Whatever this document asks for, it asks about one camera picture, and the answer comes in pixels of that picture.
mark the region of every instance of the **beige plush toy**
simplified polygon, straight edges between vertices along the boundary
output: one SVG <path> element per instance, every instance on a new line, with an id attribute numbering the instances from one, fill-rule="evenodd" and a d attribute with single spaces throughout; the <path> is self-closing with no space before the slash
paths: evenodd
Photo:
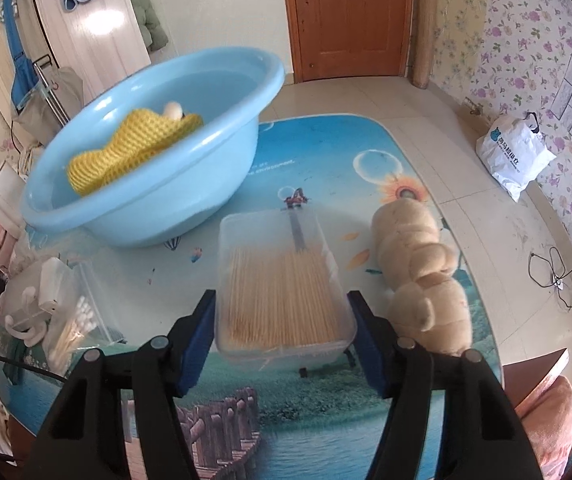
<path id="1" fill-rule="evenodd" d="M 406 283 L 391 294 L 386 319 L 397 335 L 411 337 L 430 352 L 461 355 L 473 343 L 466 292 L 440 272 Z"/>
<path id="2" fill-rule="evenodd" d="M 437 222 L 417 200 L 400 198 L 381 206 L 371 230 L 377 263 L 393 290 L 431 272 L 452 276 L 457 269 L 457 256 L 440 243 Z"/>
<path id="3" fill-rule="evenodd" d="M 453 250 L 422 203 L 401 198 L 381 206 L 371 230 L 377 262 L 389 294 L 386 318 L 397 334 L 431 352 L 460 355 L 472 344 L 472 324 L 463 287 L 451 276 Z"/>

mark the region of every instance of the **table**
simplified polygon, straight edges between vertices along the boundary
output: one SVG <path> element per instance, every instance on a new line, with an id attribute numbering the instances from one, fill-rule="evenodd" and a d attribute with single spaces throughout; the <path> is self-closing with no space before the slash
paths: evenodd
<path id="1" fill-rule="evenodd" d="M 116 347 L 131 349 L 165 334 L 178 317 L 192 312 L 204 290 L 216 288 L 217 235 L 224 216 L 282 208 L 293 197 L 316 212 L 345 291 L 360 290 L 374 313 L 381 314 L 386 285 L 371 254 L 370 219 L 383 202 L 401 194 L 426 201 L 443 227 L 442 241 L 457 247 L 427 189 L 380 124 L 350 115 L 314 116 L 263 124 L 255 162 L 238 192 L 207 222 L 181 238 L 137 250 L 114 250 L 83 232 L 34 240 L 41 250 L 60 253 L 71 265 L 85 262 L 92 267 L 92 293 L 107 323 L 128 343 Z M 495 340 L 461 254 L 455 277 L 468 295 L 474 348 L 499 378 Z M 3 332 L 0 329 L 2 351 L 8 341 Z M 42 365 L 40 348 L 33 349 L 26 360 Z M 0 373 L 0 397 L 33 433 L 57 391 L 56 384 L 28 372 L 17 386 Z M 183 415 L 191 416 L 195 405 L 208 407 L 213 401 L 244 395 L 254 399 L 256 408 L 256 466 L 249 470 L 251 478 L 365 477 L 389 403 L 368 387 L 359 366 L 353 368 L 341 358 L 309 370 L 307 378 L 297 372 L 248 373 L 228 364 L 213 349 L 199 384 L 178 405 Z M 419 480 L 434 474 L 443 408 L 444 396 L 435 392 Z M 206 471 L 203 475 L 216 477 Z"/>

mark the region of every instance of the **white plastic bag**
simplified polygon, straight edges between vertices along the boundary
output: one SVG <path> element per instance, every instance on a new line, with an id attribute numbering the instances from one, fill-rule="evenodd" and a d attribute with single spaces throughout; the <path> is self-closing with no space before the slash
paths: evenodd
<path id="1" fill-rule="evenodd" d="M 502 115 L 490 131 L 477 140 L 477 155 L 497 182 L 517 202 L 531 180 L 555 158 L 544 144 L 539 124 Z"/>

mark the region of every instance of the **wooden door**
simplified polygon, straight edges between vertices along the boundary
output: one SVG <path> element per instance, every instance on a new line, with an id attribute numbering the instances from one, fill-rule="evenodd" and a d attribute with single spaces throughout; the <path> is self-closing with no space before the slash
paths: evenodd
<path id="1" fill-rule="evenodd" d="M 412 0 L 287 0 L 295 79 L 403 75 Z"/>

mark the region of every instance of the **blue apron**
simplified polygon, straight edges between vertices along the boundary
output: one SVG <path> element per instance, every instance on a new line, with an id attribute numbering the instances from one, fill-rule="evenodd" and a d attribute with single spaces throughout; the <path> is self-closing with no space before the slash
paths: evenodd
<path id="1" fill-rule="evenodd" d="M 12 83 L 10 98 L 14 107 L 19 111 L 24 106 L 26 96 L 37 85 L 38 79 L 32 61 L 23 51 L 17 23 L 14 21 L 12 0 L 3 0 L 3 22 L 5 23 L 10 54 L 14 62 L 14 82 Z"/>

